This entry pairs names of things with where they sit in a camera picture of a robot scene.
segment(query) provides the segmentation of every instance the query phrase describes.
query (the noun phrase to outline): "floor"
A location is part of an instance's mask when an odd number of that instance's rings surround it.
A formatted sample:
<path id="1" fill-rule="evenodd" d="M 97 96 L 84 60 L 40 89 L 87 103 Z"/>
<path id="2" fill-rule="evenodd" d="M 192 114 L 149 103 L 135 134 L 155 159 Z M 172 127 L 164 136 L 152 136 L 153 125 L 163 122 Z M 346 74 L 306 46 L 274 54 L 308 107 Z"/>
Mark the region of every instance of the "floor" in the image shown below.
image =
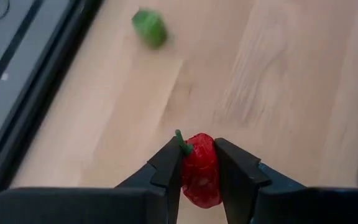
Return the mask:
<path id="1" fill-rule="evenodd" d="M 131 17 L 158 9 L 149 50 Z M 13 183 L 113 187 L 181 129 L 305 185 L 358 186 L 358 1 L 106 0 Z M 178 223 L 225 223 L 182 197 Z"/>

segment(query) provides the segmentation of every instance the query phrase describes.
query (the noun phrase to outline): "green stem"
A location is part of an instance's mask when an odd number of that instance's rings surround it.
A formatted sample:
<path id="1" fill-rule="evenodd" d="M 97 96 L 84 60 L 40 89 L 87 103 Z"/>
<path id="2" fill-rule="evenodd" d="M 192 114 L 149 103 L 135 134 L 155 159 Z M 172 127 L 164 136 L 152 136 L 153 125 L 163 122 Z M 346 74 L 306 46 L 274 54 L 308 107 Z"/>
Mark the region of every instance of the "green stem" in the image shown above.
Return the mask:
<path id="1" fill-rule="evenodd" d="M 181 135 L 180 130 L 176 130 L 175 135 L 177 136 L 179 145 L 183 150 L 183 152 L 185 153 L 185 156 L 189 156 L 191 152 L 193 152 L 194 147 L 191 144 L 186 144 L 185 140 L 183 139 L 183 136 Z"/>

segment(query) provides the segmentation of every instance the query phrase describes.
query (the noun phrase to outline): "wooden floor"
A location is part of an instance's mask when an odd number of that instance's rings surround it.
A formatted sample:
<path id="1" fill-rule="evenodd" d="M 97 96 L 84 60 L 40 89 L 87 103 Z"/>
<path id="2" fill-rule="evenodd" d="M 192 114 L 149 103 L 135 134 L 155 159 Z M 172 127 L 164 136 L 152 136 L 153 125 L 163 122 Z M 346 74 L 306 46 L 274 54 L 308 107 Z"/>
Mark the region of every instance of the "wooden floor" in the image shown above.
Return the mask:
<path id="1" fill-rule="evenodd" d="M 164 48 L 135 35 L 139 6 L 163 14 Z M 178 128 L 358 186 L 358 0 L 105 0 L 13 187 L 113 187 Z M 182 197 L 178 221 L 225 217 Z"/>

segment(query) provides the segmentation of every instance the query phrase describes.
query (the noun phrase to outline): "green object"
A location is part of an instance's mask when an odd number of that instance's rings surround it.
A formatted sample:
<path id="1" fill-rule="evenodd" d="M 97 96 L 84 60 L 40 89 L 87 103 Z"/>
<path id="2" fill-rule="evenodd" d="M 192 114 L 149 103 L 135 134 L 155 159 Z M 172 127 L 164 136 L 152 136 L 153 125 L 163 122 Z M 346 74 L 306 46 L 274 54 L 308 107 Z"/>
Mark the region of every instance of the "green object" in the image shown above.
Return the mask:
<path id="1" fill-rule="evenodd" d="M 167 30 L 161 15 L 150 9 L 139 9 L 132 18 L 139 37 L 151 48 L 157 49 L 167 40 Z"/>
<path id="2" fill-rule="evenodd" d="M 185 140 L 183 139 L 180 130 L 175 131 L 175 135 L 177 136 L 177 139 L 179 141 L 179 145 L 183 152 L 185 153 L 185 156 L 189 156 L 191 152 L 193 152 L 193 145 L 192 144 L 186 144 Z"/>

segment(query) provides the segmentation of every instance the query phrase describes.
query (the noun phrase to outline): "light wood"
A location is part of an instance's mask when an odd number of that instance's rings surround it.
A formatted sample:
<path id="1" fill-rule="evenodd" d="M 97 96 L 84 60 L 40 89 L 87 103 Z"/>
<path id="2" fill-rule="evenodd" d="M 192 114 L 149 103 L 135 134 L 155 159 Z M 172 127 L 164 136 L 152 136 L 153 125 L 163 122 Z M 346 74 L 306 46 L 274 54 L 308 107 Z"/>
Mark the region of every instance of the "light wood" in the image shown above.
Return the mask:
<path id="1" fill-rule="evenodd" d="M 131 17 L 159 10 L 144 47 Z M 306 185 L 358 186 L 358 1 L 106 0 L 14 180 L 113 187 L 180 128 Z M 185 197 L 179 223 L 225 223 Z"/>

